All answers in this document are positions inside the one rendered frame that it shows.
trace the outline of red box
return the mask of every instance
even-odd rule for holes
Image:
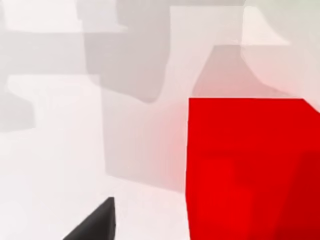
[[[320,114],[303,99],[191,98],[191,240],[319,240]]]

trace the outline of red block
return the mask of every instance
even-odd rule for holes
[[[302,99],[191,98],[191,240],[320,240],[320,114]]]

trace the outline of dark triangular object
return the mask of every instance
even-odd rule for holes
[[[114,240],[115,198],[109,197],[63,240]]]

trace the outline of cube top face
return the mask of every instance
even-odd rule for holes
[[[188,148],[209,154],[317,151],[320,114],[295,98],[191,98],[188,135]]]

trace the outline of white floor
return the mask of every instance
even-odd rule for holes
[[[61,2],[4,1],[7,26],[27,32],[81,31],[74,2]],[[150,126],[158,126],[159,120],[151,117],[169,108],[177,114],[171,107],[178,106],[185,143],[188,97],[213,43],[226,43],[217,38],[214,25],[209,27],[217,20],[214,12],[208,7],[172,8],[172,49],[160,100],[145,106],[108,92],[110,108],[121,105],[124,112],[112,116],[114,121],[137,109],[141,124],[149,120]],[[249,35],[250,29],[255,34]],[[244,44],[288,45],[274,32],[261,37],[258,29],[246,26]],[[11,91],[32,101],[36,127],[0,134],[0,240],[62,239],[109,196],[116,202],[117,240],[189,239],[183,194],[105,174],[101,91],[88,76],[13,75],[9,82]],[[154,144],[166,138],[164,133]],[[184,160],[184,153],[179,158]]]

